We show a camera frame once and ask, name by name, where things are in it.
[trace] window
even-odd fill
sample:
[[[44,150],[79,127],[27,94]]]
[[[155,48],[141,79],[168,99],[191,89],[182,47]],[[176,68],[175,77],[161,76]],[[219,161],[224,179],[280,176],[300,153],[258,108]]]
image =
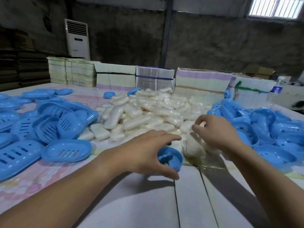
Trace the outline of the window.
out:
[[[253,0],[249,16],[296,19],[304,0]]]

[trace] floor-standing air conditioner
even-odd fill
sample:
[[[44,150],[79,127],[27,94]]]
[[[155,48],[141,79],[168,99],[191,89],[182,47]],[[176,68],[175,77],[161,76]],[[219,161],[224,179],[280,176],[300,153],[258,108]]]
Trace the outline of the floor-standing air conditioner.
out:
[[[69,19],[64,22],[69,55],[90,60],[88,24]]]

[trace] person's right hand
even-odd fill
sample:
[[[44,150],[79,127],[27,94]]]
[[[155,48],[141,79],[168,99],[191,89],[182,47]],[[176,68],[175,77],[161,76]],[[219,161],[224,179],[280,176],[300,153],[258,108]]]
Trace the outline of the person's right hand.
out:
[[[204,127],[200,126],[202,122],[206,122]],[[207,144],[222,151],[243,144],[235,128],[224,117],[217,117],[212,114],[200,115],[192,126],[192,130]]]

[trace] brown cardboard box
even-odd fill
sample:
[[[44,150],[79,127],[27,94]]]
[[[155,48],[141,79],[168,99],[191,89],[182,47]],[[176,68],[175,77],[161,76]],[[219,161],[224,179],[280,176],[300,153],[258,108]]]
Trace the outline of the brown cardboard box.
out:
[[[269,79],[274,71],[274,69],[262,67],[257,64],[250,64],[245,68],[246,75],[263,79]]]

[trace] hand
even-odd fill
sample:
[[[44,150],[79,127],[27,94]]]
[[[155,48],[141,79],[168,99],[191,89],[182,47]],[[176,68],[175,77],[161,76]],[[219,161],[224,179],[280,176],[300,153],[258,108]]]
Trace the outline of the hand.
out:
[[[200,126],[202,122],[206,122],[204,127]],[[192,126],[192,130],[207,144],[224,152],[243,144],[235,128],[224,117],[217,117],[212,114],[200,115]]]
[[[178,180],[178,173],[171,167],[161,164],[157,158],[158,151],[175,140],[181,140],[181,137],[164,130],[150,130],[120,146],[105,150],[95,160],[115,165],[119,168],[117,174],[130,171],[139,174],[159,174]]]

